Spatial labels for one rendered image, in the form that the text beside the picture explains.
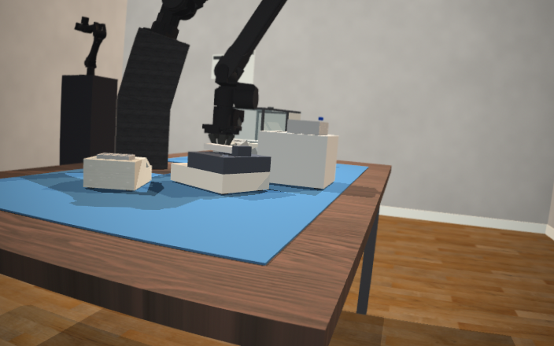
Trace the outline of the blue flat mat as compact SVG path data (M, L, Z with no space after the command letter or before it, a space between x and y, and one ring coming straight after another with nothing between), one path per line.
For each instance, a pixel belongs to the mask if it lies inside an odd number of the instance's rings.
M324 189L269 183L219 194L152 173L132 191L83 187L83 169L0 179L0 210L52 223L266 265L368 167L337 164Z

